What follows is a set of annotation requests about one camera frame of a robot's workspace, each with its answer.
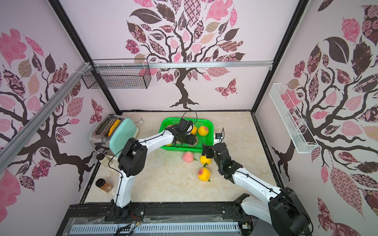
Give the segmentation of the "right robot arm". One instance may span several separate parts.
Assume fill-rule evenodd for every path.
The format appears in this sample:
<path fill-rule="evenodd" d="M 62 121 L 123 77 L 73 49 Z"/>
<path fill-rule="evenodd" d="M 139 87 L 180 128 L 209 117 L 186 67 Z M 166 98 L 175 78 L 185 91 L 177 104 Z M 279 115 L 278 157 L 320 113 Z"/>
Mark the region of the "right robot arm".
<path fill-rule="evenodd" d="M 309 236 L 305 230 L 313 223 L 294 190 L 279 188 L 254 176 L 240 163 L 231 159 L 225 143 L 202 145 L 202 155 L 213 159 L 224 179 L 238 185 L 253 197 L 239 203 L 243 212 L 273 226 L 279 236 Z"/>

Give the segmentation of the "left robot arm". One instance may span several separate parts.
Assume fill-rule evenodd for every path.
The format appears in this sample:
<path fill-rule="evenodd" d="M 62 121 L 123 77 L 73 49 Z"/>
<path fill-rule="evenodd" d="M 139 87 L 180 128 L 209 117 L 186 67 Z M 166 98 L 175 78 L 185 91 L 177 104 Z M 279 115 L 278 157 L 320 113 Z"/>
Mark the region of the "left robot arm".
<path fill-rule="evenodd" d="M 196 142 L 196 136 L 191 134 L 193 128 L 192 124 L 188 128 L 173 125 L 145 139 L 130 138 L 118 154 L 120 181 L 114 197 L 115 206 L 123 209 L 130 204 L 134 178 L 143 170 L 147 155 L 163 146 L 177 142 L 193 145 Z"/>

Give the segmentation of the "yellow red peach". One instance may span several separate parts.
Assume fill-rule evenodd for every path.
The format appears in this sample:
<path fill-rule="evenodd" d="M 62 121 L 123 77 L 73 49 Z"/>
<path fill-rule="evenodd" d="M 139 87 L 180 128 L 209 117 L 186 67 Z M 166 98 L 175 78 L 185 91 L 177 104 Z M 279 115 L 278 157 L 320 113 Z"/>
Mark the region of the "yellow red peach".
<path fill-rule="evenodd" d="M 202 182 L 209 182 L 211 177 L 211 172 L 209 169 L 203 167 L 198 171 L 198 179 Z"/>
<path fill-rule="evenodd" d="M 209 134 L 209 128 L 206 126 L 201 126 L 198 128 L 197 132 L 200 136 L 205 137 Z"/>

